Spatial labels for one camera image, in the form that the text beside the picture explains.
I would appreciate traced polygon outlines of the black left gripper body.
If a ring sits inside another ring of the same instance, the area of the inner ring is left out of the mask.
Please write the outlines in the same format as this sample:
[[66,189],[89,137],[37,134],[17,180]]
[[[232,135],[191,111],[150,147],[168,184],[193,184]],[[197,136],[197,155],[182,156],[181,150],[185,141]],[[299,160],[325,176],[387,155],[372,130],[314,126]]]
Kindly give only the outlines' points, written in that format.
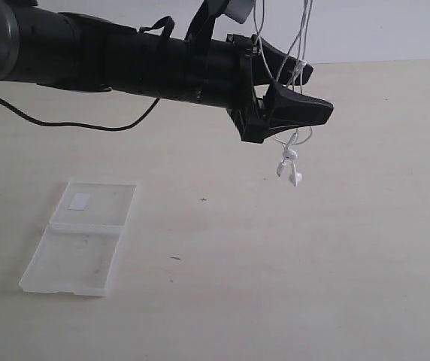
[[120,92],[227,110],[241,140],[262,143],[268,125],[256,100],[253,42],[210,39],[198,53],[188,41],[104,24],[103,79]]

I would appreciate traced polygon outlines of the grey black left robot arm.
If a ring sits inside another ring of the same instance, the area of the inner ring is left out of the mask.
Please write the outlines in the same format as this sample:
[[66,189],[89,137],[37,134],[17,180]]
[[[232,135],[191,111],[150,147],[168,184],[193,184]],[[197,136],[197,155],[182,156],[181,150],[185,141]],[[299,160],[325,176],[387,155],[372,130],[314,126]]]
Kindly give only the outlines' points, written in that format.
[[251,143],[327,123],[330,102],[289,88],[306,84],[312,66],[256,36],[213,39],[218,17],[243,23],[253,7],[252,1],[204,1],[179,39],[171,35],[171,17],[136,29],[46,11],[35,1],[0,1],[0,82],[223,108],[242,141]]

